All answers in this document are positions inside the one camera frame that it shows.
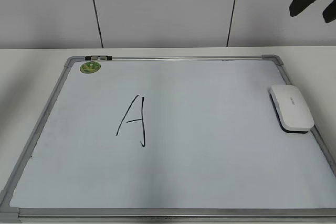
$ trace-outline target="table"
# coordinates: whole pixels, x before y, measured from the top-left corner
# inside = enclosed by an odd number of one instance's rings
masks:
[[[161,49],[16,49],[0,50],[0,188],[3,188],[37,121],[64,62],[70,56],[246,56],[276,54],[300,88],[331,151],[336,136],[332,81],[334,47],[161,48]]]

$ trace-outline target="gray plastic corner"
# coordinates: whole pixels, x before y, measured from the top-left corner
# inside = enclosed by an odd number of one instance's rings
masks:
[[[1,223],[21,223],[19,214],[14,212],[0,212]]]
[[[84,61],[85,57],[84,56],[72,56],[67,59],[65,62],[65,67],[72,67],[75,62],[81,62]]]
[[[281,58],[277,55],[261,55],[261,57],[263,58],[263,60],[273,61],[275,65],[278,65],[278,66],[281,66],[284,64]]]
[[[19,208],[9,205],[7,191],[2,190],[0,192],[0,223],[21,223],[19,211]]]

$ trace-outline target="panel seam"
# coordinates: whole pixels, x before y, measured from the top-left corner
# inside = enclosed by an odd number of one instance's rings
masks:
[[[236,5],[236,0],[233,0],[232,13],[231,13],[231,19],[230,19],[229,33],[227,35],[226,47],[229,46],[229,40],[230,40],[230,34],[231,34],[231,26],[232,26],[232,20],[233,20],[234,11],[235,11],[235,5]]]
[[[100,38],[100,45],[101,45],[101,48],[104,48],[103,39],[101,37],[99,18],[98,18],[98,13],[97,13],[97,8],[96,8],[96,1],[92,0],[92,2],[93,2],[93,8],[94,8],[94,11],[95,11],[95,15],[96,15],[96,21],[97,21],[97,26],[98,26],[98,33],[99,33],[99,38]]]

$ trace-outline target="black marker writing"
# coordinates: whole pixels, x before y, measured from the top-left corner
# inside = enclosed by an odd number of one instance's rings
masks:
[[[126,113],[124,115],[124,117],[122,118],[120,124],[119,124],[119,127],[118,127],[118,130],[117,130],[117,133],[116,133],[116,136],[118,136],[119,134],[119,130],[120,130],[120,127],[122,125],[122,123],[124,122],[128,112],[130,111],[133,103],[135,102],[135,100],[138,98],[139,95],[136,95],[133,99],[133,101],[131,102],[130,106],[128,107],[128,109],[126,110]],[[142,121],[142,137],[143,137],[143,143],[140,141],[142,147],[145,147],[146,145],[146,136],[145,136],[145,126],[144,126],[144,122],[143,122],[143,102],[144,102],[144,97],[142,98],[142,102],[141,102],[141,119],[134,119],[134,120],[129,120],[127,121],[126,123],[132,123],[132,122],[136,122],[136,121]]]

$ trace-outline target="wall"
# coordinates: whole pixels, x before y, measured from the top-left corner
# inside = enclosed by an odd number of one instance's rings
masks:
[[[333,0],[297,17],[291,1],[0,0],[0,48],[336,45]]]

